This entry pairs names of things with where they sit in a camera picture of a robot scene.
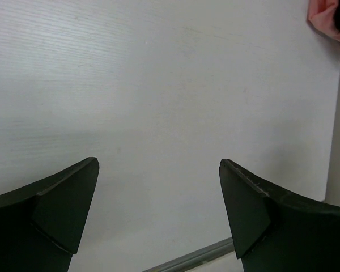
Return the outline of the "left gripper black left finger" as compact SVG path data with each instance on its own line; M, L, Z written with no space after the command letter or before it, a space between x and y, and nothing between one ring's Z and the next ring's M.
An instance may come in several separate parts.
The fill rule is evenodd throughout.
M0 271L68 271L99 175L86 158L0 195Z

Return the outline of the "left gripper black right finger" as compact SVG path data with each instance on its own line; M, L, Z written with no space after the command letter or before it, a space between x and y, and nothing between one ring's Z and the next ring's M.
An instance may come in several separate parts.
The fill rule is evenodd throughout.
M303 197L232 160L219 166L236 257L245 271L340 271L340 207Z

